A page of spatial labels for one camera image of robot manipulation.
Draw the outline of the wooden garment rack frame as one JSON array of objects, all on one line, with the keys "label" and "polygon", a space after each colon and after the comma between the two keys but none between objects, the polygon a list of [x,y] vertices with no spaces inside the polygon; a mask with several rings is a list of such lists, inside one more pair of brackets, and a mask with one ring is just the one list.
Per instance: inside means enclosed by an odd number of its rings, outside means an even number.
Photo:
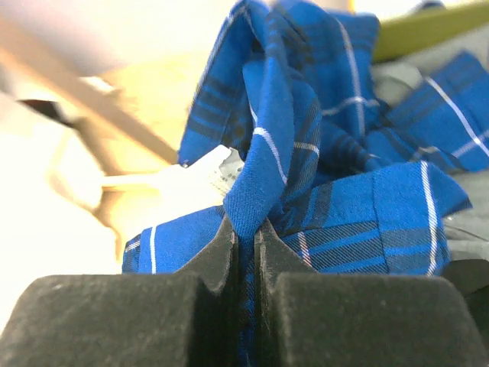
[{"label": "wooden garment rack frame", "polygon": [[155,129],[83,81],[73,65],[38,36],[1,17],[1,65],[19,99],[50,99],[75,114],[75,126],[110,175],[150,173],[176,162],[176,149]]}]

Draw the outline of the blue plaid shirt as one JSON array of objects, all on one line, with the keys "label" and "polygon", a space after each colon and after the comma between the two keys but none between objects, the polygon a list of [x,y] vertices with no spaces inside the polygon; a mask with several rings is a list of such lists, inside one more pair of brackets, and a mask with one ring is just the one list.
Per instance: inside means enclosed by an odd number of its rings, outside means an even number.
[{"label": "blue plaid shirt", "polygon": [[224,21],[189,111],[178,163],[214,148],[243,171],[222,204],[144,229],[125,273],[173,273],[228,218],[244,293],[238,361],[257,365],[254,235],[265,220],[321,273],[438,275],[442,221],[470,207],[453,180],[488,168],[488,35],[374,67],[373,15],[241,1]]}]

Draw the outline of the green laundry basket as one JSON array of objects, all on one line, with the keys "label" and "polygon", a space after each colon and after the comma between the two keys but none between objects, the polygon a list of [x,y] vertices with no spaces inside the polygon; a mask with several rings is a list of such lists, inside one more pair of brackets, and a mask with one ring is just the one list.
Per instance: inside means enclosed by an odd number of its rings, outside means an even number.
[{"label": "green laundry basket", "polygon": [[431,47],[488,23],[488,3],[431,8],[381,22],[373,61],[385,62]]}]

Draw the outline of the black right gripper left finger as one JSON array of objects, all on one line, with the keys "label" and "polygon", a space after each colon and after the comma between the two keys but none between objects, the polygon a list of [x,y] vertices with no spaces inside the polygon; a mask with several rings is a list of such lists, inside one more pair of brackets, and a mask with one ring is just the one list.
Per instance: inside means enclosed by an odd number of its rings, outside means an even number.
[{"label": "black right gripper left finger", "polygon": [[19,297],[3,366],[235,366],[238,239],[224,219],[173,274],[52,275]]}]

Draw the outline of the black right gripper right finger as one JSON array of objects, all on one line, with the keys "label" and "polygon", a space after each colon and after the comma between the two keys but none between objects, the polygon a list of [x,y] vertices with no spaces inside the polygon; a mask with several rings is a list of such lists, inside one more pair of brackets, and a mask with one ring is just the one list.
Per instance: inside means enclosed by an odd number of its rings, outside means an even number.
[{"label": "black right gripper right finger", "polygon": [[486,366],[444,278],[320,274],[265,222],[254,238],[259,366]]}]

